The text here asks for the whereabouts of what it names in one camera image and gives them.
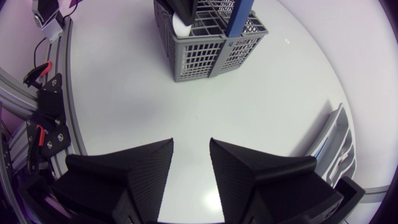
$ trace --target red clamp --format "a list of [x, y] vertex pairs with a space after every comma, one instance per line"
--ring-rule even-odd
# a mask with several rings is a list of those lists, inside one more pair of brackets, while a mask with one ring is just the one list
[[39, 146], [43, 146], [44, 145], [44, 136], [45, 136], [45, 131], [44, 128], [41, 127], [40, 125], [36, 126], [36, 129], [40, 128], [40, 139], [39, 139]]
[[40, 73], [41, 77], [45, 76], [45, 74], [47, 74], [51, 70], [51, 66], [52, 66], [51, 62], [47, 61], [47, 63], [48, 63], [47, 67], [43, 70], [42, 73]]

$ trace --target screw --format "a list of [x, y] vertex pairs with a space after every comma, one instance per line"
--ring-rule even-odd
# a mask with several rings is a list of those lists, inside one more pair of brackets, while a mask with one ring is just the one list
[[62, 134], [59, 134], [59, 135], [58, 135], [58, 140], [59, 140], [59, 141], [63, 141], [63, 135], [62, 135]]

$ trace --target cable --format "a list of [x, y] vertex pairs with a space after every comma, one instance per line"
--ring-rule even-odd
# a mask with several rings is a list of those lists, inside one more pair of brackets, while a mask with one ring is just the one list
[[79, 4], [79, 0], [76, 0], [76, 6], [75, 6], [75, 8], [73, 9], [73, 11], [72, 11], [71, 13], [69, 13], [69, 14], [67, 14], [66, 16], [63, 17], [63, 21], [64, 21], [64, 22], [65, 22], [65, 19], [66, 19], [68, 16], [72, 15], [72, 14], [76, 11], [77, 5], [78, 5], [78, 4]]
[[40, 44], [41, 44], [45, 39], [46, 39], [46, 37], [44, 37], [44, 38], [36, 45], [35, 52], [34, 52], [34, 54], [33, 54], [33, 65], [34, 65], [35, 68], [36, 68], [36, 51], [37, 51], [37, 48], [40, 46]]
[[11, 132], [10, 132], [10, 129], [8, 129], [7, 125], [4, 123], [3, 120], [1, 120], [1, 124], [2, 124], [3, 127], [4, 127], [4, 130], [6, 130], [6, 131], [8, 132], [8, 134], [10, 135], [10, 137], [12, 137], [12, 134], [11, 134]]

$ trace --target plastic basket handle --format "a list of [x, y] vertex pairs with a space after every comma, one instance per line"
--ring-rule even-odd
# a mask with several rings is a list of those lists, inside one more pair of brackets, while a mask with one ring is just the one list
[[235, 0], [235, 5], [225, 30], [227, 37], [240, 37], [254, 0]]

